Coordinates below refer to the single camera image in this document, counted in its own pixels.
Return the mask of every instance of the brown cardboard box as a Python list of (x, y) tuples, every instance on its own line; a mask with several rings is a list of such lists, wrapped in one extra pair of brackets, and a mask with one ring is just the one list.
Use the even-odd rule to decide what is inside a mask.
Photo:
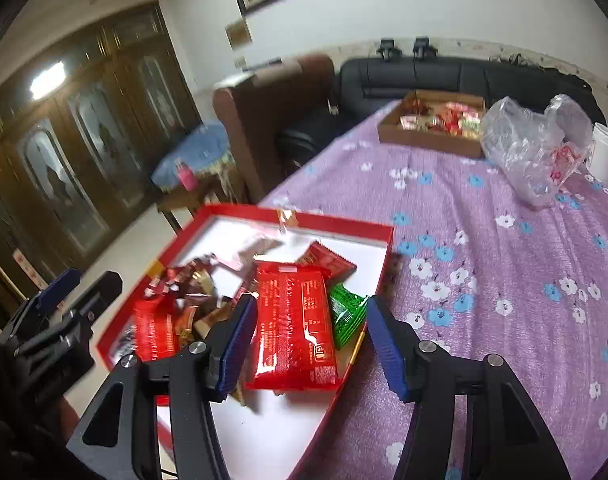
[(429, 108), (454, 101), (470, 105), (479, 110), (481, 116), (486, 113), (484, 98), (469, 94), (456, 94), (453, 92), (438, 92), (434, 90), (416, 90), (409, 93), (404, 100), (390, 112), (383, 121), (377, 125), (379, 142), (404, 144), (405, 146), (419, 146), (440, 152), (455, 153), (470, 158), (482, 158), (482, 146), (479, 140), (455, 137), (439, 130), (404, 130), (399, 119), (404, 115), (404, 104), (420, 99)]

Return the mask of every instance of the screw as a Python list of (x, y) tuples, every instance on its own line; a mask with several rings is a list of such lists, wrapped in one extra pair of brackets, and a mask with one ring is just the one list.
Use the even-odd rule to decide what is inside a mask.
[(490, 366), (500, 367), (504, 363), (503, 357), (497, 354), (490, 354), (487, 359)]
[(437, 345), (433, 343), (433, 341), (420, 341), (420, 350), (424, 352), (424, 354), (432, 354), (436, 351)]
[(205, 350), (206, 350), (206, 343), (204, 343), (204, 341), (196, 341), (194, 343), (191, 343), (188, 346), (188, 351), (191, 354), (201, 354)]
[(130, 368), (132, 366), (135, 366), (137, 363), (138, 363), (138, 358), (137, 358), (137, 356), (135, 356), (133, 354), (129, 354), (129, 355), (122, 357), (122, 360), (120, 361), (120, 364), (124, 368)]

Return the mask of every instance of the floral tablecloth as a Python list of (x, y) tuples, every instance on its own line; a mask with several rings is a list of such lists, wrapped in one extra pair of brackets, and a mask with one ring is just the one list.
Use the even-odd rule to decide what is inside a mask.
[[(591, 478), (608, 456), (608, 188), (581, 168), (535, 210), (486, 160), (380, 144), (385, 112), (263, 204), (394, 224), (385, 294), (396, 318), (453, 355), (504, 356), (572, 478)], [(412, 409), (367, 339), (302, 478), (392, 478)], [(460, 476), (465, 423), (458, 397), (449, 480)]]

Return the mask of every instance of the brown sofa armrest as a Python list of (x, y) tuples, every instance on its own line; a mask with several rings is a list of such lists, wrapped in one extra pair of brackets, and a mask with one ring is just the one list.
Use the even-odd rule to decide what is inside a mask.
[(231, 152), (259, 202), (284, 179), (275, 136), (330, 97), (334, 68), (324, 54), (259, 70), (249, 81), (213, 93), (213, 109), (228, 132)]

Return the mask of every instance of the green candy wrapper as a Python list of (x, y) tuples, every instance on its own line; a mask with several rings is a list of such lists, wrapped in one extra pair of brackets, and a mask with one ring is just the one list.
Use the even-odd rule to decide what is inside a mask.
[(366, 300), (347, 290), (341, 283), (328, 293), (333, 321), (335, 348), (343, 347), (366, 319)]

